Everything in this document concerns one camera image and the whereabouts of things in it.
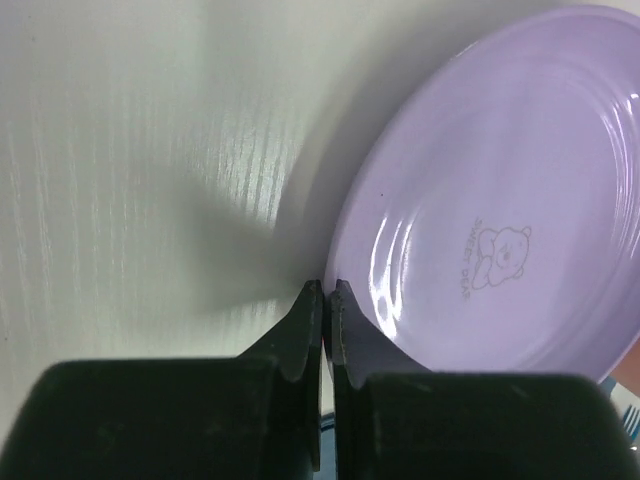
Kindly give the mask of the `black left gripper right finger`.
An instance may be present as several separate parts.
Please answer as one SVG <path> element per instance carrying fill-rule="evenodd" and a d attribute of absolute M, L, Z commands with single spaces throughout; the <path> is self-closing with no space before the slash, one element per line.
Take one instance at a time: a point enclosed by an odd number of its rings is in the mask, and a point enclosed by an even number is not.
<path fill-rule="evenodd" d="M 350 285 L 327 301 L 341 479 L 635 479 L 601 388 L 571 375 L 435 373 L 363 314 Z"/>

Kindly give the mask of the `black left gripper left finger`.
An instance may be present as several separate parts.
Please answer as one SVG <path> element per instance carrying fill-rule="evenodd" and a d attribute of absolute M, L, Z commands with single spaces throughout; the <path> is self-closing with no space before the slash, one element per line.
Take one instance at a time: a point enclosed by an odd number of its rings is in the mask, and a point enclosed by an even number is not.
<path fill-rule="evenodd" d="M 67 361 L 34 384 L 5 479 L 309 479 L 320 467 L 324 295 L 228 358 Z"/>

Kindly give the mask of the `purple plastic plate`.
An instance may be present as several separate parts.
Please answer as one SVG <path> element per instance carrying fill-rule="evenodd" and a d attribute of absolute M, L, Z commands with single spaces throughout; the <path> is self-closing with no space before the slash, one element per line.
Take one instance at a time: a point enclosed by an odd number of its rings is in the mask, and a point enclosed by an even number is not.
<path fill-rule="evenodd" d="M 376 142 L 324 282 L 433 371 L 604 379 L 639 335 L 639 18 L 531 16 L 447 62 Z"/>

